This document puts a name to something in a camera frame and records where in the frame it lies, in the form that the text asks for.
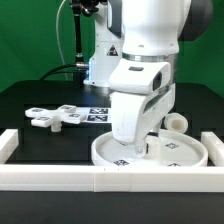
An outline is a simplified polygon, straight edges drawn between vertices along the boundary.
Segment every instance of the black table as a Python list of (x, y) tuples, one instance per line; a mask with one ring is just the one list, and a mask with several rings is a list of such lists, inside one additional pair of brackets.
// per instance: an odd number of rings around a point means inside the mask
[[(187, 134), (224, 136), (224, 100), (202, 85), (177, 84), (173, 111), (189, 121)], [(108, 107), (109, 97), (73, 82), (23, 81), (0, 94), (0, 128), (19, 129), (20, 146), (8, 164), (92, 165), (90, 147), (109, 124), (64, 124), (60, 134), (32, 127), (24, 111), (63, 104)], [(222, 223), (224, 194), (0, 192), (1, 223)]]

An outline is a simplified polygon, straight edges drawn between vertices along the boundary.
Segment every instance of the white circular tray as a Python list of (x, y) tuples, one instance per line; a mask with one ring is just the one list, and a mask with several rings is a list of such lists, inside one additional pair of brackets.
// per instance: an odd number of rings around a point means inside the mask
[(176, 132), (160, 130), (161, 149), (139, 157), (133, 146), (114, 140), (112, 132), (99, 136), (92, 144), (92, 161), (98, 166), (207, 166), (208, 152), (199, 141)]

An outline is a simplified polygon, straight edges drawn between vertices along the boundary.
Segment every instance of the green wall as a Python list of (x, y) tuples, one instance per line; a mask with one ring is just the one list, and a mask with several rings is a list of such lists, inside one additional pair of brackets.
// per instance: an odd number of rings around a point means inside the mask
[[(176, 80), (205, 84), (224, 97), (224, 1), (213, 1), (214, 20), (206, 33), (195, 42), (180, 44)], [(61, 2), (0, 2), (0, 91), (20, 80), (37, 80), (61, 65), (55, 32), (56, 13)], [(93, 23), (92, 18), (82, 18), (86, 61), (94, 52)], [(68, 3), (61, 15), (60, 37), (66, 63), (74, 62), (74, 25)]]

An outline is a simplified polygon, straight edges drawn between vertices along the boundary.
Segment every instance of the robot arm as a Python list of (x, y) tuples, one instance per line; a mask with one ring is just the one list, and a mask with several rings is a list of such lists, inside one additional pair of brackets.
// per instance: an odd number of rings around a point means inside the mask
[(121, 144), (144, 144), (174, 105), (170, 59), (179, 52), (192, 1), (122, 1), (123, 58), (109, 80), (112, 132)]

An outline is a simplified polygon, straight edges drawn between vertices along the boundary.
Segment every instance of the black cable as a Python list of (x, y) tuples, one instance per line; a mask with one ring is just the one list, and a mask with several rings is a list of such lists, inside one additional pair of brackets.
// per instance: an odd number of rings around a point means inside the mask
[(86, 70), (52, 72), (52, 73), (49, 73), (48, 75), (45, 75), (44, 78), (42, 77), (40, 80), (45, 80), (47, 77), (49, 77), (51, 75), (55, 75), (55, 74), (65, 74), (65, 73), (69, 73), (69, 74), (80, 74), (80, 73), (84, 73), (84, 72), (86, 72)]
[(59, 66), (59, 67), (54, 68), (54, 69), (50, 70), (49, 72), (47, 72), (45, 75), (43, 75), (40, 78), (40, 80), (44, 80), (46, 77), (50, 76), (52, 73), (57, 72), (62, 69), (65, 69), (65, 68), (77, 68), (77, 66), (75, 64), (67, 64), (67, 65)]

